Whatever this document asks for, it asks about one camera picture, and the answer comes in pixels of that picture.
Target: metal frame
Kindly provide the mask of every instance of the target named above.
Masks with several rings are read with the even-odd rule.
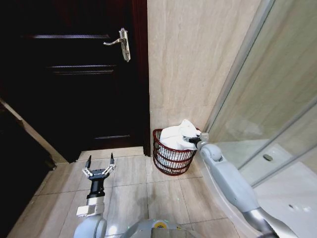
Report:
[[[207,121],[207,124],[204,128],[204,131],[210,132],[210,129],[215,122],[226,98],[229,95],[229,92],[245,62],[249,52],[258,37],[258,34],[266,20],[267,15],[269,14],[275,0],[262,0],[260,5],[255,13],[255,16],[250,24],[250,27],[246,33],[246,36],[241,44],[241,47],[238,51],[236,59],[234,60],[232,67],[228,73],[228,76],[223,84],[221,92],[216,100],[216,103],[212,109],[211,115]]]

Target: red wire basket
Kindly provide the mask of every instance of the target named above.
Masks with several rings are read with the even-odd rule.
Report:
[[[161,132],[162,129],[153,131],[153,162],[155,166],[162,173],[170,176],[185,173],[193,161],[196,150],[174,150],[168,148],[159,141]]]

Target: door panel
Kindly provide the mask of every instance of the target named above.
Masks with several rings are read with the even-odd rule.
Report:
[[[15,1],[1,96],[68,161],[82,150],[144,145],[145,88],[132,1]],[[121,45],[128,31],[131,61]]]

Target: glass shower door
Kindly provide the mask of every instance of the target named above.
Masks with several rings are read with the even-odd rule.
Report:
[[[275,1],[209,130],[260,205],[317,234],[317,1]]]

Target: white cloth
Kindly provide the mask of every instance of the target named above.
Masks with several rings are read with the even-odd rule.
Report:
[[[193,143],[187,142],[183,139],[183,136],[186,137],[197,137],[201,134],[199,130],[195,128],[195,126],[188,120],[184,119],[180,125],[171,126],[162,130],[159,141],[163,145],[168,148],[175,149],[175,150],[196,150],[196,146]],[[162,156],[170,160],[179,160],[177,156],[179,153],[169,153],[165,148],[160,147],[158,153]],[[170,168],[179,168],[186,166],[184,163],[173,163],[171,161],[167,161],[166,159],[162,158],[158,154],[158,161],[161,162],[163,165],[166,165]],[[165,167],[158,165],[160,168],[166,170]]]
[[[197,137],[200,133],[190,121],[184,119],[180,125],[163,129],[159,141],[174,150],[196,150],[196,146],[185,141],[183,136]]]

